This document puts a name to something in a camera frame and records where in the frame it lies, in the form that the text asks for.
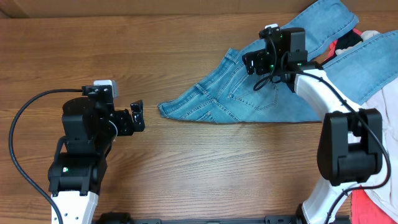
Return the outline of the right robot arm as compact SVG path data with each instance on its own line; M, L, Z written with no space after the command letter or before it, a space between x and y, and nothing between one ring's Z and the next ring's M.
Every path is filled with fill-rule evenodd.
M385 179L372 188L385 186L391 178L391 162L382 145L382 116L376 109L363 109L337 89L318 62L308 61L305 30L281 29L277 24L259 32L264 49L243 55L248 74L264 81L286 83L323 120L317 151L321 177L295 215L268 215L265 223L349 223L336 212L354 190L367 190L367 181L386 168Z

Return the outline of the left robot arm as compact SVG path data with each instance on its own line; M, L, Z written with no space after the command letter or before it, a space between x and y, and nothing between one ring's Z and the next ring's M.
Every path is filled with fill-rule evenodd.
M49 168L49 191L55 206L52 223L91 223L107 169L106 157L118 136L142 132L144 105L116 110L112 103L79 97L63 105L65 135Z

